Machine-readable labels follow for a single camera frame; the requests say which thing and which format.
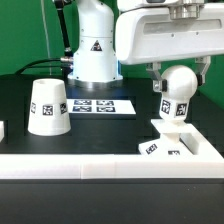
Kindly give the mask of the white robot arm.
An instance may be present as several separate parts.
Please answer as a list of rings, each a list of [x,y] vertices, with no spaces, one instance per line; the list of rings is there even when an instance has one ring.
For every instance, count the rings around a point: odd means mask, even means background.
[[[145,64],[153,89],[167,81],[161,64],[193,58],[200,84],[213,55],[224,54],[224,3],[205,0],[117,0],[120,15],[99,0],[76,0],[79,48],[69,81],[92,88],[122,79],[119,64]]]

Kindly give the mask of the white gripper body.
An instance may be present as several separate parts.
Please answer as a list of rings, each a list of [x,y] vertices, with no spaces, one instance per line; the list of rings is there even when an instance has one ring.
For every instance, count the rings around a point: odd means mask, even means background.
[[[198,18],[172,19],[168,7],[122,13],[115,30],[122,64],[143,64],[224,54],[224,3],[208,3]]]

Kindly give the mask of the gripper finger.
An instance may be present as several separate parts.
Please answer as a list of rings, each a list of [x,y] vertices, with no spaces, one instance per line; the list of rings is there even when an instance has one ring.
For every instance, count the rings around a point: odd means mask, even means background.
[[[202,86],[206,81],[206,73],[211,64],[211,57],[210,56],[198,57],[195,59],[195,63],[196,63],[196,76],[198,80],[198,85]]]
[[[154,92],[166,92],[167,80],[163,79],[159,70],[161,69],[160,62],[151,62],[146,65],[146,71],[149,73],[153,81]]]

